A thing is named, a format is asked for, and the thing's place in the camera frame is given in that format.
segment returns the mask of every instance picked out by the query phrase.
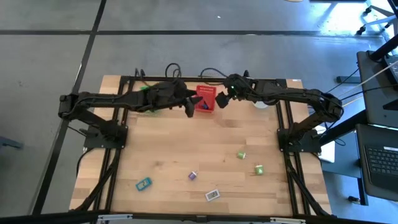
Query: red box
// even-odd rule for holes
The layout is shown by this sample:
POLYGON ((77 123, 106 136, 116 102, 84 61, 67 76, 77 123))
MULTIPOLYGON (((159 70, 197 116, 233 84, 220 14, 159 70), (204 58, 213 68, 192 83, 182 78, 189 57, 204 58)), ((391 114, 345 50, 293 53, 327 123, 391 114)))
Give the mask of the red box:
POLYGON ((216 92, 217 88, 214 86, 197 85, 197 95, 202 96, 203 99, 195 104, 195 110, 207 113, 213 112, 216 104, 216 92))

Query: wooden table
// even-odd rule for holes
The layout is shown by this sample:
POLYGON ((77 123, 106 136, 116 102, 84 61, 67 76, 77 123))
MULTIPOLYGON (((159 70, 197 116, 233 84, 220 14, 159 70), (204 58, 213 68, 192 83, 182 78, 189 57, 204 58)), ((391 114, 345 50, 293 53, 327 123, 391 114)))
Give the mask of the wooden table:
MULTIPOLYGON (((117 93, 120 76, 106 75, 100 93, 117 93)), ((201 83, 187 82, 189 89, 201 83)), ((287 80, 302 88, 300 80, 287 80)), ((133 90, 143 84, 136 82, 133 90)), ((285 127, 288 127, 284 103, 285 127)), ((294 121, 308 116, 307 106, 291 103, 294 121)), ((113 109, 96 108, 111 119, 113 109)), ((187 118, 183 108, 154 113, 129 112, 126 147, 122 150, 111 211, 212 215, 291 215, 289 189, 282 154, 277 143, 275 106, 257 109, 248 101, 233 101, 213 113, 195 112, 187 118), (245 151, 247 158, 236 153, 245 151), (262 164, 264 175, 254 175, 262 164), (191 181, 189 173, 198 170, 191 181), (153 184, 142 192, 136 183, 150 177, 153 184), (205 193, 218 189, 221 197, 207 202, 205 193)), ((70 208, 79 206, 97 184, 104 149, 87 154, 80 165, 70 208)), ((319 160, 301 153, 305 182, 317 202, 330 212, 319 160)), ((105 186, 100 208, 104 207, 105 186)), ((296 186, 299 211, 302 201, 296 186)))

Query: chair wheel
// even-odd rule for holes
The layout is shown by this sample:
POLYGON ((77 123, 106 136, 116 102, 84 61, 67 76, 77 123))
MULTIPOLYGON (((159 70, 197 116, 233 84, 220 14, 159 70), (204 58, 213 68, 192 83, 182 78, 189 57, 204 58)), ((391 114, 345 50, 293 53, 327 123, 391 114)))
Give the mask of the chair wheel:
POLYGON ((355 203, 355 204, 360 204, 361 203, 359 198, 356 198, 356 197, 353 197, 353 196, 349 196, 347 199, 351 203, 355 203))
POLYGON ((366 27, 362 26, 361 28, 359 28, 358 31, 356 31, 356 34, 361 35, 365 30, 366 30, 366 27))
POLYGON ((364 11, 365 14, 368 14, 372 11, 372 9, 370 7, 367 7, 364 11))

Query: laptop keyboard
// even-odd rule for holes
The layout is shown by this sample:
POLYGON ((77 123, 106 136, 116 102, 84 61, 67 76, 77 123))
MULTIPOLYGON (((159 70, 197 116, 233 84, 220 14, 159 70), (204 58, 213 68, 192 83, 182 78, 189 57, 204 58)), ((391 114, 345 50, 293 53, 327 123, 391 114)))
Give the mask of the laptop keyboard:
POLYGON ((366 148, 371 172, 398 177, 398 152, 387 149, 366 148))

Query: concrete floor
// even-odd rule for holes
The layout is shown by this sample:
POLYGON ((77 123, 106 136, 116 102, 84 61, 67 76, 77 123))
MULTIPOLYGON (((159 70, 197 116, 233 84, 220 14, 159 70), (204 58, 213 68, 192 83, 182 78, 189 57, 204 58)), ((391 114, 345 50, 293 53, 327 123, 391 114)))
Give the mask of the concrete floor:
MULTIPOLYGON (((1 1, 0 29, 90 30, 99 4, 100 0, 1 1)), ((198 75, 205 67, 225 73, 248 69, 253 77, 299 78, 306 88, 327 91, 336 85, 337 75, 356 69, 357 51, 375 50, 384 43, 382 36, 329 37, 355 33, 364 22, 365 8, 365 3, 308 0, 108 1, 100 30, 299 30, 321 35, 97 36, 80 90, 96 92, 103 75, 127 75, 136 67, 161 75, 168 63, 177 62, 185 76, 198 75)), ((29 213, 60 122, 58 97, 72 89, 87 40, 86 35, 0 35, 0 135, 25 144, 18 151, 0 150, 2 217, 29 213)), ((334 93, 351 87, 343 85, 334 93)), ((343 119, 363 107, 361 100, 350 104, 343 119)), ((79 122, 71 126, 82 127, 79 122)), ((81 136, 67 132, 45 213, 68 210, 82 145, 81 136)), ((358 194, 356 180, 325 174, 325 181, 338 217, 398 223, 398 205, 393 202, 370 198, 370 205, 362 207, 346 201, 358 194)))

